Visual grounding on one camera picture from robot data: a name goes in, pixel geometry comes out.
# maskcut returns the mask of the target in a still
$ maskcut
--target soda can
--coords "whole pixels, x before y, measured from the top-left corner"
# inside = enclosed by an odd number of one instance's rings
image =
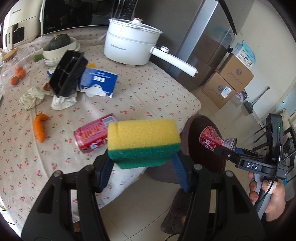
[[[224,146],[230,150],[234,150],[237,145],[236,138],[221,139],[212,126],[207,126],[200,134],[200,144],[214,151],[216,146]]]
[[[107,132],[110,122],[117,122],[113,114],[94,120],[74,131],[75,143],[83,153],[107,143]]]

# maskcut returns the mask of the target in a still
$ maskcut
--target cherry print tablecloth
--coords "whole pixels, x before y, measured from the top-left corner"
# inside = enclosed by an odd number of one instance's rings
[[[41,86],[50,68],[42,61],[33,62],[33,56],[49,42],[38,38],[20,47],[28,53],[26,63],[29,71],[25,79],[10,91],[2,91],[0,103],[0,196],[16,225],[22,229],[25,219],[48,178],[55,170],[76,172],[93,163],[96,156],[106,150],[103,146],[94,152],[83,154],[75,145],[73,131],[78,127],[114,113],[119,121],[173,118],[181,131],[186,120],[200,109],[200,102],[162,69],[149,62],[134,68],[107,59],[103,38],[106,30],[84,28],[67,33],[78,39],[81,51],[89,63],[97,68],[119,75],[113,98],[87,97],[78,92],[77,103],[67,109],[51,108],[52,97],[46,96],[37,106],[37,113],[49,119],[44,122],[46,140],[35,139],[33,121],[35,108],[24,110],[19,98],[32,86]],[[99,207],[103,207],[135,182],[145,168],[121,170],[114,166],[108,186],[97,194]],[[73,220],[78,220],[76,193],[71,193]]]

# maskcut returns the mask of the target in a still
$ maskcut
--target sponge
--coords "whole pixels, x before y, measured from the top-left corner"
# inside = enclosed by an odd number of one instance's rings
[[[108,154],[121,169],[161,166],[180,142],[173,119],[111,122],[108,128]]]

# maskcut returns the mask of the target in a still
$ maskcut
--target metal screw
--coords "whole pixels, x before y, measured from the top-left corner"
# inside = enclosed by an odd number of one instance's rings
[[[54,172],[54,176],[55,176],[55,177],[58,177],[58,176],[60,176],[61,174],[62,174],[62,172],[61,172],[60,170],[57,170],[57,171]]]
[[[195,168],[196,170],[201,170],[201,169],[202,169],[202,165],[201,165],[201,164],[195,164],[195,165],[194,165],[194,168]]]
[[[232,171],[226,171],[226,176],[233,177],[233,172]]]
[[[94,168],[93,165],[87,165],[87,166],[85,167],[85,170],[87,170],[87,171],[91,171],[93,168]]]

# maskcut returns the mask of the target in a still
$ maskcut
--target black plastic tray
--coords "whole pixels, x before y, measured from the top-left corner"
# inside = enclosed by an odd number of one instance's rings
[[[72,90],[76,90],[77,81],[88,63],[83,54],[83,52],[67,50],[63,55],[49,81],[57,97],[69,97]]]

